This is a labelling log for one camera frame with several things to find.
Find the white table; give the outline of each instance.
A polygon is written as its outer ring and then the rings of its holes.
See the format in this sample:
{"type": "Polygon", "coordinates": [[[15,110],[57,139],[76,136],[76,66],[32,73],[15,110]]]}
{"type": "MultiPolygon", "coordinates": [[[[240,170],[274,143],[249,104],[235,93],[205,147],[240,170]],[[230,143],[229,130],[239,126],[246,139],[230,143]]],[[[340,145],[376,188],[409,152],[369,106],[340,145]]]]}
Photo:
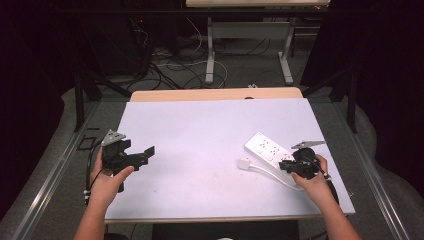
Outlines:
{"type": "MultiPolygon", "coordinates": [[[[330,0],[187,0],[188,7],[300,7],[325,6],[330,0]]],[[[278,52],[284,80],[287,85],[293,84],[293,78],[287,63],[287,55],[293,38],[296,18],[289,22],[212,22],[208,18],[208,63],[205,82],[213,83],[215,52],[214,38],[273,38],[285,39],[283,51],[278,52]]]]}
{"type": "MultiPolygon", "coordinates": [[[[196,91],[179,93],[188,96],[196,91]]],[[[107,223],[321,216],[305,192],[291,190],[261,172],[237,168],[241,157],[261,165],[243,148],[256,132],[286,149],[303,140],[324,140],[307,99],[129,102],[118,132],[132,141],[128,154],[151,146],[156,154],[125,181],[125,191],[107,211],[107,223]]],[[[342,210],[355,213],[328,147],[313,149],[328,159],[342,210]]]]}

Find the white power strip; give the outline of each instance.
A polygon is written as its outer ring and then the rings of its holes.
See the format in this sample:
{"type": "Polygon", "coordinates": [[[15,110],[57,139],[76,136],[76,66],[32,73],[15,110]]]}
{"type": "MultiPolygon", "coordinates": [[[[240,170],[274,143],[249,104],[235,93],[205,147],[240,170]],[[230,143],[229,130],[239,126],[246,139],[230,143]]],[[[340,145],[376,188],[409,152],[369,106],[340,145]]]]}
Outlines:
{"type": "Polygon", "coordinates": [[[297,186],[290,174],[280,169],[282,160],[294,160],[293,155],[262,133],[258,132],[245,145],[245,149],[267,165],[268,169],[292,187],[297,186]]]}

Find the dark background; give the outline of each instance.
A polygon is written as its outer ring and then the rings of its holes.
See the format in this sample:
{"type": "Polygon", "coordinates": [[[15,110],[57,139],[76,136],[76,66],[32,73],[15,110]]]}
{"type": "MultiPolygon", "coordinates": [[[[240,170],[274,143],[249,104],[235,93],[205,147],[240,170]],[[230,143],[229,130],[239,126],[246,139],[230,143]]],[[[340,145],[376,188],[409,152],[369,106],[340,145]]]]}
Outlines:
{"type": "MultiPolygon", "coordinates": [[[[375,2],[332,0],[330,8],[365,9],[375,2]]],[[[312,86],[344,67],[355,45],[363,37],[371,36],[373,41],[368,44],[366,54],[361,55],[358,104],[377,132],[375,157],[379,164],[406,179],[424,196],[421,177],[424,170],[423,4],[382,2],[390,4],[378,15],[377,26],[369,19],[324,20],[302,84],[312,86]]],[[[56,130],[63,112],[60,96],[73,87],[79,67],[104,73],[104,63],[98,60],[98,52],[93,48],[96,42],[84,33],[87,26],[54,14],[50,4],[46,0],[0,3],[1,123],[6,129],[0,144],[1,218],[56,130]]],[[[177,30],[188,34],[178,24],[169,31],[178,34],[177,30]]]]}

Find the forearm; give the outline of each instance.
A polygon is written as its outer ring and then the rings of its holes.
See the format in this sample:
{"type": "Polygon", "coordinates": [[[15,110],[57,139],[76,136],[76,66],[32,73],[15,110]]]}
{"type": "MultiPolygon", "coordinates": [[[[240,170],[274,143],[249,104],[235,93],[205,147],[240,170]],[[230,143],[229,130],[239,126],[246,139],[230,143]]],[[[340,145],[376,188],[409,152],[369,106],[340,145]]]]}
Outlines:
{"type": "Polygon", "coordinates": [[[88,205],[75,234],[77,239],[103,239],[106,209],[88,205]]]}
{"type": "Polygon", "coordinates": [[[319,204],[318,207],[324,216],[330,240],[361,239],[336,201],[328,201],[326,203],[319,204]]]}

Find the person's right hand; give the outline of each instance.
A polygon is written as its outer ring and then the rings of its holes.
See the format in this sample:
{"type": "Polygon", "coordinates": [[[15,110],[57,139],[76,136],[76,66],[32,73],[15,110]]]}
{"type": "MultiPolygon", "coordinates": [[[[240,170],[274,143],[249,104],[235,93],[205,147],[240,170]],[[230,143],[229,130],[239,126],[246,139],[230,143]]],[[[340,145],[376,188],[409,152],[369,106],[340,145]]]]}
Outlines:
{"type": "MultiPolygon", "coordinates": [[[[316,158],[320,162],[322,170],[328,173],[327,159],[318,154],[316,155],[316,158]]],[[[314,201],[318,206],[320,204],[325,204],[325,202],[330,201],[330,199],[334,199],[331,190],[328,187],[327,181],[321,172],[318,172],[318,175],[309,180],[299,176],[295,172],[292,172],[291,175],[293,180],[305,189],[312,201],[314,201]]]]}

